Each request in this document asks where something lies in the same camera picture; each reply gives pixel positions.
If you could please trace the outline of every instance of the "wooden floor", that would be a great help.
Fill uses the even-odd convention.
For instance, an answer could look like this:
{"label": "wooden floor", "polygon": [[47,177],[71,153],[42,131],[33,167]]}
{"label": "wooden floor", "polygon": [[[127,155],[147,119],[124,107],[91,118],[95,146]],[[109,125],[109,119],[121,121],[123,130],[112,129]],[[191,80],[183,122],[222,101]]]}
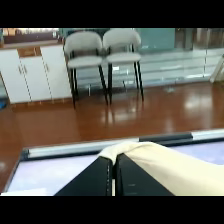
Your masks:
{"label": "wooden floor", "polygon": [[103,94],[77,103],[10,106],[0,111],[0,191],[22,148],[81,141],[224,128],[224,89],[195,83],[130,90],[113,95],[106,106]]}

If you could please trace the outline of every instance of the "wooden drawer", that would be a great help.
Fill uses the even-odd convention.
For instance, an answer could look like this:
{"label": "wooden drawer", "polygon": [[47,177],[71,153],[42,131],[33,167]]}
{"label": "wooden drawer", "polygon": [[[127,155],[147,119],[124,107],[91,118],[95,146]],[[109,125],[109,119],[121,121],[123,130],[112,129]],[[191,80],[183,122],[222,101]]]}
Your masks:
{"label": "wooden drawer", "polygon": [[41,56],[40,47],[26,47],[17,49],[20,58]]}

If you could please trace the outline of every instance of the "black chair leg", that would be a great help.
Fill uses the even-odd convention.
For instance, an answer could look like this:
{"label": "black chair leg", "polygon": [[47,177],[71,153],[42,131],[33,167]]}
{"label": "black chair leg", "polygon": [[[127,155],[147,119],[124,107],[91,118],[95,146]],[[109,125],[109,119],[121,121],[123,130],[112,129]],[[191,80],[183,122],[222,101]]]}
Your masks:
{"label": "black chair leg", "polygon": [[101,83],[102,83],[102,86],[103,86],[104,97],[105,97],[106,103],[108,104],[107,87],[106,87],[106,84],[105,84],[105,80],[104,80],[104,76],[103,76],[103,69],[102,69],[101,65],[99,65],[99,73],[100,73]]}
{"label": "black chair leg", "polygon": [[138,84],[138,73],[137,73],[136,62],[134,63],[134,68],[135,68],[135,79],[136,79],[137,89],[139,89],[139,84]]}
{"label": "black chair leg", "polygon": [[76,93],[77,99],[79,99],[79,92],[78,92],[78,84],[77,84],[76,69],[74,69],[74,79],[75,79],[75,93]]}
{"label": "black chair leg", "polygon": [[73,75],[73,69],[70,70],[70,85],[71,85],[71,90],[72,90],[72,101],[73,101],[73,106],[75,108],[75,88],[74,88],[74,75]]}
{"label": "black chair leg", "polygon": [[144,93],[143,93],[143,87],[142,87],[142,74],[141,74],[141,69],[140,69],[140,63],[139,63],[139,61],[137,62],[137,67],[138,67],[138,75],[139,75],[139,83],[140,83],[142,101],[144,101]]}
{"label": "black chair leg", "polygon": [[112,103],[112,64],[108,64],[108,92],[110,104]]}

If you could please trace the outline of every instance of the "cabinet door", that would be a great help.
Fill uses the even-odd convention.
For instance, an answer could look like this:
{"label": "cabinet door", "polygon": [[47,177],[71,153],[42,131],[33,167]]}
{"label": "cabinet door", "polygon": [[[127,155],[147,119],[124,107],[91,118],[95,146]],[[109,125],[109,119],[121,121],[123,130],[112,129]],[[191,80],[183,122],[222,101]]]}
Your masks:
{"label": "cabinet door", "polygon": [[51,99],[42,57],[20,59],[32,101]]}
{"label": "cabinet door", "polygon": [[41,53],[46,68],[52,98],[57,99],[71,97],[63,46],[42,47]]}
{"label": "cabinet door", "polygon": [[0,72],[11,103],[31,101],[17,50],[0,51]]}

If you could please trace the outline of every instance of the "chair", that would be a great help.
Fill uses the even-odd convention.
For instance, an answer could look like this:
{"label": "chair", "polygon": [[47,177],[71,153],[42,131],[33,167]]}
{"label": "chair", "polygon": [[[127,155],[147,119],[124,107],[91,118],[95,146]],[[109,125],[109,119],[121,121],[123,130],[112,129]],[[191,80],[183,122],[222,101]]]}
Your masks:
{"label": "chair", "polygon": [[[106,103],[107,101],[107,89],[103,76],[102,70],[102,57],[99,56],[99,51],[102,50],[102,41],[100,36],[95,32],[83,31],[71,34],[67,37],[64,52],[69,57],[69,61],[67,63],[67,67],[70,70],[70,84],[72,90],[72,98],[73,105],[75,107],[75,96],[78,98],[78,85],[77,85],[77,77],[76,70],[82,68],[89,68],[98,66],[101,83],[103,86],[103,92],[105,96]],[[87,55],[87,56],[76,56],[77,52],[87,52],[87,51],[95,51],[96,55]]]}
{"label": "chair", "polygon": [[[140,70],[141,55],[134,52],[134,49],[141,44],[141,38],[139,34],[128,28],[115,28],[107,31],[103,36],[103,46],[108,51],[106,60],[108,62],[108,92],[110,97],[110,104],[112,103],[112,64],[128,64],[134,63],[135,78],[137,89],[141,89],[142,100],[144,101],[144,93],[142,87],[142,77]],[[132,52],[112,53],[113,47],[130,46]]]}

